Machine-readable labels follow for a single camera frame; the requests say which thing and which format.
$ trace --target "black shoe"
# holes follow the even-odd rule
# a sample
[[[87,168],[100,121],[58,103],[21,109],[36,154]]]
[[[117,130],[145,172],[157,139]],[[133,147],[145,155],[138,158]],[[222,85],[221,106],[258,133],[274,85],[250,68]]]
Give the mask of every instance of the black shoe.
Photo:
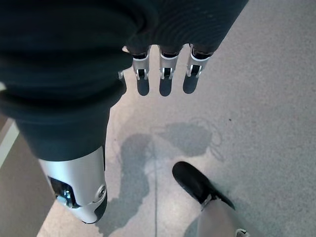
[[[176,163],[173,166],[172,174],[178,184],[200,204],[211,194],[211,200],[219,198],[232,209],[235,209],[233,203],[221,194],[204,174],[189,163],[184,161]]]

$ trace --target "metal joint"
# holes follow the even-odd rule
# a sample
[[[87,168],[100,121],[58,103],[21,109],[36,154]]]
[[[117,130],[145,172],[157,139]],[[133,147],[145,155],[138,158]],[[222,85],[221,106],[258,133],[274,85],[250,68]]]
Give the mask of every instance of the metal joint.
[[[201,75],[201,72],[203,71],[204,67],[206,66],[209,58],[212,56],[212,53],[210,53],[209,56],[206,58],[198,59],[197,56],[193,55],[193,51],[194,51],[194,47],[191,46],[191,53],[190,53],[190,57],[187,63],[186,74],[188,77],[191,77],[192,73],[194,73],[195,76],[198,78]]]
[[[135,58],[133,56],[133,68],[137,80],[143,78],[144,80],[148,79],[149,73],[149,50],[147,54],[144,55],[144,58]]]
[[[176,69],[176,65],[177,65],[177,61],[178,61],[178,56],[179,54],[177,54],[174,57],[165,57],[162,54],[161,49],[159,49],[160,51],[160,78],[164,79],[165,76],[168,76],[169,79],[173,78],[173,73]]]

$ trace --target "floor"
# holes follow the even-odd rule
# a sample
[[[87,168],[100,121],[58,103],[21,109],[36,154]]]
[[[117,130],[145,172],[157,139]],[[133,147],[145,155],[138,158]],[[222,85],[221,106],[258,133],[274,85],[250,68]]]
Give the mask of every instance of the floor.
[[[38,177],[38,193],[31,197],[32,187],[21,189],[15,202],[27,205],[18,208],[24,219],[2,224],[0,236],[195,237],[199,205],[171,174],[179,160],[204,172],[234,201],[238,213],[267,236],[314,236],[315,22],[315,0],[250,1],[191,95],[182,91],[187,46],[166,98],[158,92],[157,47],[151,50],[148,96],[137,95],[135,75],[126,70],[128,91],[113,107],[108,126],[109,202],[96,225],[85,225],[52,204],[40,169],[19,136],[0,181],[4,174],[12,176],[7,182],[13,185]],[[14,165],[21,154],[30,157],[24,169]],[[22,178],[5,173],[10,168]],[[1,204],[5,186],[0,183]]]

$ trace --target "pant leg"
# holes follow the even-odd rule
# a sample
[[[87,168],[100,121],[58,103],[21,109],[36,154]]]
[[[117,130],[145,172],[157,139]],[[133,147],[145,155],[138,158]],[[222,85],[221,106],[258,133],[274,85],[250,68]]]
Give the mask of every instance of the pant leg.
[[[198,221],[197,237],[263,237],[263,235],[218,199],[210,201],[202,210]]]

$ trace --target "prosthetic hand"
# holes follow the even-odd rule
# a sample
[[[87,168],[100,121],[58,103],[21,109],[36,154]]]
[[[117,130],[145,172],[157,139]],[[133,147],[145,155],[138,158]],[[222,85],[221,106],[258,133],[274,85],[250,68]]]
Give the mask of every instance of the prosthetic hand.
[[[13,0],[0,8],[2,113],[16,120],[56,199],[85,223],[105,212],[105,137],[110,107],[133,65],[149,93],[149,53],[160,49],[160,93],[171,92],[179,52],[191,45],[183,90],[247,0]],[[126,46],[128,53],[122,51]]]

